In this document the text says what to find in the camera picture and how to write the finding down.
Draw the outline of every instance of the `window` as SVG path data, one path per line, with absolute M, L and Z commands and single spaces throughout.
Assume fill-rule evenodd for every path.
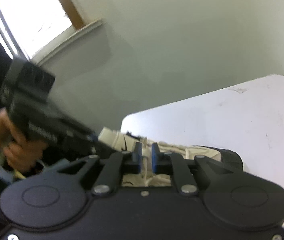
M 72 19 L 76 15 L 82 20 L 70 0 L 63 3 Z M 0 42 L 10 57 L 32 59 L 56 37 L 65 40 L 75 29 L 84 26 L 82 21 L 74 28 L 70 18 L 59 0 L 0 0 Z

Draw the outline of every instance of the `brown wooden trim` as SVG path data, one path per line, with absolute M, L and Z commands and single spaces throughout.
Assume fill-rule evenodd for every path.
M 79 30 L 85 26 L 85 23 L 81 16 L 79 15 L 77 9 L 75 8 L 74 4 L 71 0 L 59 0 L 64 11 L 66 12 L 67 16 L 69 17 L 72 25 L 76 30 Z

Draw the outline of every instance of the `wall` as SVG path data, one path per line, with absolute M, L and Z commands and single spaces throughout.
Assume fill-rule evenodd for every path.
M 53 100 L 99 131 L 130 113 L 284 75 L 284 0 L 73 0 L 105 24 L 48 62 Z

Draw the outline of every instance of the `white wall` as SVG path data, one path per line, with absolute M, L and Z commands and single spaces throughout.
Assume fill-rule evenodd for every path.
M 45 64 L 54 101 L 99 131 L 129 113 L 284 74 L 284 0 L 73 0 L 105 24 Z

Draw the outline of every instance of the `human hand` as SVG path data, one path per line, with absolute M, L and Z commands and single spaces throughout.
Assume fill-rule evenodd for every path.
M 42 158 L 43 150 L 48 144 L 43 141 L 27 141 L 3 108 L 0 110 L 0 149 L 10 134 L 16 142 L 10 142 L 3 149 L 7 164 L 22 173 L 27 172 L 35 166 L 37 159 Z

